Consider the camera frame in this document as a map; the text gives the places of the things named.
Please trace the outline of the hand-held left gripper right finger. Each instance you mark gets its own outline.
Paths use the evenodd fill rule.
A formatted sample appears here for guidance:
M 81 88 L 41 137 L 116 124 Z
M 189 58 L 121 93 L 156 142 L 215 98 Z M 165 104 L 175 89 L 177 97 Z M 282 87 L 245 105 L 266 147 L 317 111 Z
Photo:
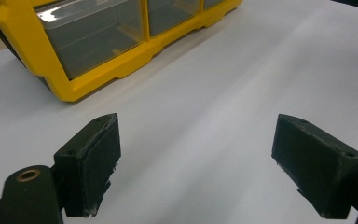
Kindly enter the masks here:
M 358 151 L 312 123 L 280 114 L 271 157 L 323 218 L 358 210 Z

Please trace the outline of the yellow black drawer organizer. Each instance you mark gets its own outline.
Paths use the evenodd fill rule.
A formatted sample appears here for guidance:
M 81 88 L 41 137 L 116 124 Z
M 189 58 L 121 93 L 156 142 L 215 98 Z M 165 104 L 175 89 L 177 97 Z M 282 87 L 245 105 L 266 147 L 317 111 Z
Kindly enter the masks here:
M 0 36 L 23 65 L 43 80 L 58 99 L 75 102 L 104 84 L 124 78 L 148 64 L 172 42 L 220 21 L 243 0 L 223 0 L 208 9 L 199 7 L 195 16 L 157 36 L 149 33 L 146 0 L 141 0 L 144 41 L 72 80 L 66 75 L 35 14 L 37 7 L 58 1 L 60 0 L 0 0 Z

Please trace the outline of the set of clear plastic drawers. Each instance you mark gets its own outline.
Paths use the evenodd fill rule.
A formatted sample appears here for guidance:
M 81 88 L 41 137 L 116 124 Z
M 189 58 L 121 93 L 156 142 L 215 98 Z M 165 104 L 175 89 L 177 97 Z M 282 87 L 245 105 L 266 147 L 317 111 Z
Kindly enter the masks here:
M 149 34 L 157 36 L 223 0 L 146 0 Z M 144 41 L 141 0 L 60 0 L 37 7 L 70 80 Z

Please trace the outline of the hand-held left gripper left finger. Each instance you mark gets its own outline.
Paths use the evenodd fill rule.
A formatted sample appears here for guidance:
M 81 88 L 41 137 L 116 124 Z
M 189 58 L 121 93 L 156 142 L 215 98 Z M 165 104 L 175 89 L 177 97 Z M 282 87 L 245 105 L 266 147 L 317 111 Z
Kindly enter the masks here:
M 54 154 L 68 217 L 95 217 L 121 157 L 117 113 L 90 121 Z

